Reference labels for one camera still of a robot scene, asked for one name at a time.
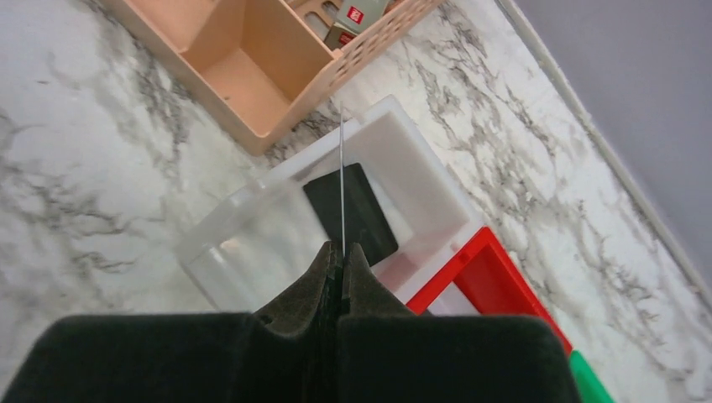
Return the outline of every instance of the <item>white plastic container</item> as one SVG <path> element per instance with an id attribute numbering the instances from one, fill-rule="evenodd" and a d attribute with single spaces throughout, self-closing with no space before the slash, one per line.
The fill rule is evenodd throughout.
<path id="1" fill-rule="evenodd" d="M 255 311 L 308 268 L 327 235 L 301 189 L 339 168 L 334 130 L 232 194 L 176 248 L 221 310 Z M 393 97 L 344 125 L 344 164 L 360 163 L 399 248 L 372 267 L 408 302 L 484 225 Z"/>

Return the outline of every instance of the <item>marble countertop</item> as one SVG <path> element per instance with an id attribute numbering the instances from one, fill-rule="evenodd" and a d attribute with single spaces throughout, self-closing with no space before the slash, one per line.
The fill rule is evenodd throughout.
<path id="1" fill-rule="evenodd" d="M 0 388 L 60 317 L 210 311 L 181 235 L 394 94 L 618 401 L 712 401 L 710 311 L 493 1 L 442 5 L 259 158 L 91 0 L 0 27 Z"/>

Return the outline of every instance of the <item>white baseboard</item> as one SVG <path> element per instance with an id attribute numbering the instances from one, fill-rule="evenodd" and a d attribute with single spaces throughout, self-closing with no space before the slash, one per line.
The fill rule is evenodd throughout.
<path id="1" fill-rule="evenodd" d="M 595 127 L 591 115 L 586 111 L 583 103 L 581 103 L 581 100 L 566 79 L 563 71 L 542 42 L 542 39 L 539 38 L 537 32 L 531 24 L 529 24 L 529 20 L 526 19 L 521 9 L 519 9 L 519 6 L 514 3 L 514 0 L 495 1 L 505 13 L 506 17 L 511 21 L 525 45 L 537 59 L 539 66 L 557 89 L 564 102 L 566 102 L 568 108 L 576 115 L 579 123 L 588 132 L 591 140 L 593 140 L 596 147 L 598 147 L 600 153 L 610 165 L 620 183 L 623 184 L 631 195 L 633 202 L 639 206 L 643 215 L 645 215 L 652 229 L 657 233 L 657 236 L 664 243 L 673 259 L 675 259 L 678 265 L 683 269 L 689 281 L 697 288 L 704 303 L 708 308 L 712 309 L 712 289 L 707 286 L 687 252 L 685 252 L 677 238 L 673 236 L 673 232 L 663 223 L 657 209 L 633 180 L 630 171 L 623 165 L 617 153 L 610 147 L 608 142 L 601 135 L 601 132 Z"/>

